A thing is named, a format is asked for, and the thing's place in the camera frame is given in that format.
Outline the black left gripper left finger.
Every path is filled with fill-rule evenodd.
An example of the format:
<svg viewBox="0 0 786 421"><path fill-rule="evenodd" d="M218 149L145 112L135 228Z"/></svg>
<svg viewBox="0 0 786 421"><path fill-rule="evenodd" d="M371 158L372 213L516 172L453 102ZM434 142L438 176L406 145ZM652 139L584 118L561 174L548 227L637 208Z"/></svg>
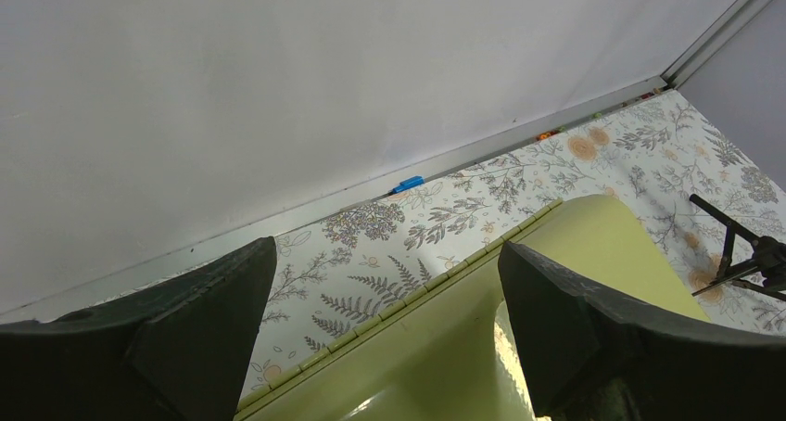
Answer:
<svg viewBox="0 0 786 421"><path fill-rule="evenodd" d="M276 265L263 237L125 297L2 325L2 418L232 419Z"/></svg>

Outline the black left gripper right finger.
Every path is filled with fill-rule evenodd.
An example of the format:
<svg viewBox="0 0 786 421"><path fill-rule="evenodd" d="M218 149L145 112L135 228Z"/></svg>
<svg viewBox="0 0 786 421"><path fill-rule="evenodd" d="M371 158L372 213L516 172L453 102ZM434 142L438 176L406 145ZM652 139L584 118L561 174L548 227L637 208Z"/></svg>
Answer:
<svg viewBox="0 0 786 421"><path fill-rule="evenodd" d="M784 418L783 338L673 313L511 242L498 272L536 415Z"/></svg>

